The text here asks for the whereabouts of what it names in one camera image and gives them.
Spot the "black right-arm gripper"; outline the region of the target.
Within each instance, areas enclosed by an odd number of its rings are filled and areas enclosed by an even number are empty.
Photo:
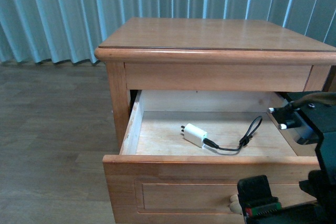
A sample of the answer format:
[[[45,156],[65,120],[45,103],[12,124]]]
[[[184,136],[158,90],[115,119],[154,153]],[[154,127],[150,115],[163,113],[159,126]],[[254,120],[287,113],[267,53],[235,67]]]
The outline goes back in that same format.
[[[316,146],[320,166],[299,182],[302,191],[316,198],[315,205],[289,207],[285,212],[310,223],[335,223],[335,93],[290,92],[282,107],[268,108],[268,113],[279,129],[295,131],[296,143]],[[237,190],[245,223],[276,223],[275,213],[282,205],[272,195],[266,175],[240,179]]]

